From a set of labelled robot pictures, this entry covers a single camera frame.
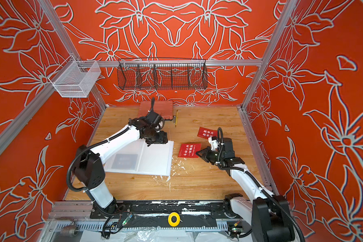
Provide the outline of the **red card top row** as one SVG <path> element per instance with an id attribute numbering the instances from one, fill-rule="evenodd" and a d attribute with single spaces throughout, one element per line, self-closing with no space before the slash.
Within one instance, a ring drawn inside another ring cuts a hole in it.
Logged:
<path id="1" fill-rule="evenodd" d="M 209 139 L 210 137 L 217 137 L 217 130 L 200 127 L 197 136 L 204 139 Z"/>

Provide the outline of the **red card row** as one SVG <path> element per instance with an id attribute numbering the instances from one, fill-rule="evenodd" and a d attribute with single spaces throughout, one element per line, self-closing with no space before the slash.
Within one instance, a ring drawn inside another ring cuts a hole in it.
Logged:
<path id="1" fill-rule="evenodd" d="M 179 149 L 180 158 L 198 158 L 196 152 L 201 150 L 201 144 L 182 144 Z"/>
<path id="2" fill-rule="evenodd" d="M 210 137 L 217 137 L 217 130 L 200 127 L 197 136 L 204 139 L 209 139 Z"/>

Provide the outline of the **white photo album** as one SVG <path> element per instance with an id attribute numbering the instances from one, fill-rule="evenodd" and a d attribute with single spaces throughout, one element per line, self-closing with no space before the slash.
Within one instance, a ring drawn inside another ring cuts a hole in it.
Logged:
<path id="1" fill-rule="evenodd" d="M 144 140 L 137 140 L 109 158 L 104 165 L 104 170 L 106 172 L 114 173 L 169 176 L 173 146 L 174 142 L 169 141 L 167 144 L 152 144 L 148 147 Z M 136 169 L 112 169 L 112 164 L 117 154 L 137 154 L 138 160 Z"/>

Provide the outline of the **blue card white text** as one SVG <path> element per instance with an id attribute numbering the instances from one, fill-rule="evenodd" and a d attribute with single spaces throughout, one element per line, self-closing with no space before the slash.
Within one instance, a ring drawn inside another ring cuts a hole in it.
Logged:
<path id="1" fill-rule="evenodd" d="M 135 170 L 137 165 L 137 154 L 117 154 L 112 164 L 112 169 Z"/>

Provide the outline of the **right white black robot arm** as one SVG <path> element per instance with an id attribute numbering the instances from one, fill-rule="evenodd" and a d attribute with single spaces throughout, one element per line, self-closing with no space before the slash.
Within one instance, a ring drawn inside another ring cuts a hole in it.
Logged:
<path id="1" fill-rule="evenodd" d="M 196 154 L 205 162 L 224 170 L 243 189 L 246 197 L 230 194 L 225 207 L 240 216 L 250 229 L 230 231 L 233 238 L 251 236 L 254 242 L 303 242 L 305 236 L 291 215 L 288 201 L 269 191 L 250 172 L 245 162 L 237 157 L 230 138 L 210 137 L 209 146 Z"/>

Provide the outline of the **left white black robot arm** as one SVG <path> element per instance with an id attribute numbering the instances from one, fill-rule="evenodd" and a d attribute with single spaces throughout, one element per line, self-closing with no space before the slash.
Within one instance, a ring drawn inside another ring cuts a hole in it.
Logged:
<path id="1" fill-rule="evenodd" d="M 154 111 L 155 99 L 146 116 L 129 119 L 120 131 L 91 146 L 82 145 L 77 149 L 75 158 L 68 167 L 66 184 L 73 192 L 84 191 L 96 209 L 105 216 L 121 214 L 124 204 L 117 205 L 115 197 L 105 183 L 104 164 L 122 148 L 139 140 L 147 146 L 167 144 L 167 133 L 163 131 L 165 119 Z"/>

